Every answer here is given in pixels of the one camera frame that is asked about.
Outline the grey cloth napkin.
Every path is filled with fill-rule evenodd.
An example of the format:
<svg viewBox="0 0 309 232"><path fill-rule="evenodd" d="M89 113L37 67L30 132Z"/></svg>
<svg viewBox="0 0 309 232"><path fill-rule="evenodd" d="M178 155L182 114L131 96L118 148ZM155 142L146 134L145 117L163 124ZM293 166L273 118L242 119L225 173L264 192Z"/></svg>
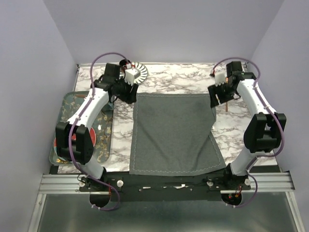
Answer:
<svg viewBox="0 0 309 232"><path fill-rule="evenodd" d="M226 167L209 94L140 93L133 120L130 174L195 176Z"/></svg>

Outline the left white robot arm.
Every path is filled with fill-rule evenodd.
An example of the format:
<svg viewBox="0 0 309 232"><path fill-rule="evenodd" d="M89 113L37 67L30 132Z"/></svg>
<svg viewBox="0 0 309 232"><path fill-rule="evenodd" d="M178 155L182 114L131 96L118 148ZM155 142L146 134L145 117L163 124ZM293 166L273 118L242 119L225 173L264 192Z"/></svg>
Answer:
<svg viewBox="0 0 309 232"><path fill-rule="evenodd" d="M120 99L128 104L137 100L138 84L135 79L140 71L130 63L125 67L108 63L104 74L92 80L91 89L82 105L66 122L56 125L56 153L71 161L82 173L91 176L90 185L97 191L104 190L104 167L93 157L94 145L90 130L102 108Z"/></svg>

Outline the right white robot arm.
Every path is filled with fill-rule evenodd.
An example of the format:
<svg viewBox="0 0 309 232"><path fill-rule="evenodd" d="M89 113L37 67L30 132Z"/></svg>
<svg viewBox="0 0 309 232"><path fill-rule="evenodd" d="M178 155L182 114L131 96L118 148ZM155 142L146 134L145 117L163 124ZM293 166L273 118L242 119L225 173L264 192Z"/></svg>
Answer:
<svg viewBox="0 0 309 232"><path fill-rule="evenodd" d="M215 83L208 87L211 107L227 103L240 97L252 116L243 135L244 148L230 164L231 173L222 177L227 189L239 185L239 177L248 175L258 158L278 156L285 144L284 128L286 115L278 113L266 100L259 88L260 73L246 72L242 69L241 58L228 58L225 74L217 74L213 68L210 76Z"/></svg>

